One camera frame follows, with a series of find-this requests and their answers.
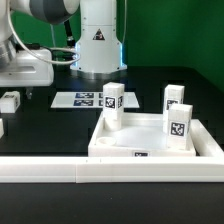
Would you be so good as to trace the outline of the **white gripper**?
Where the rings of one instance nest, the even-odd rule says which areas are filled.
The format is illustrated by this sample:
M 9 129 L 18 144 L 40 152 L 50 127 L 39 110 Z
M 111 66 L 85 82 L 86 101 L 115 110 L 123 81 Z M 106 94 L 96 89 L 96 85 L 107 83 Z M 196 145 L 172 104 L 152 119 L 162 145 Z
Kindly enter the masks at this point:
M 33 87 L 53 83 L 53 66 L 21 50 L 6 67 L 0 68 L 0 87 L 26 87 L 26 97 L 32 99 Z

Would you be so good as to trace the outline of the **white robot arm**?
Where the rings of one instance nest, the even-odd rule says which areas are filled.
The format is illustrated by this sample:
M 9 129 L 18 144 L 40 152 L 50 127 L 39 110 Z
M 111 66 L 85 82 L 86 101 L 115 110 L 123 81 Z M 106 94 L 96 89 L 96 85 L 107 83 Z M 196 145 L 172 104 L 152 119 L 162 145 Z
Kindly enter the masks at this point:
M 67 46 L 24 43 L 12 23 L 21 12 L 65 27 Z M 0 87 L 49 86 L 54 66 L 69 66 L 86 78 L 111 78 L 125 70 L 117 38 L 117 0 L 0 0 Z

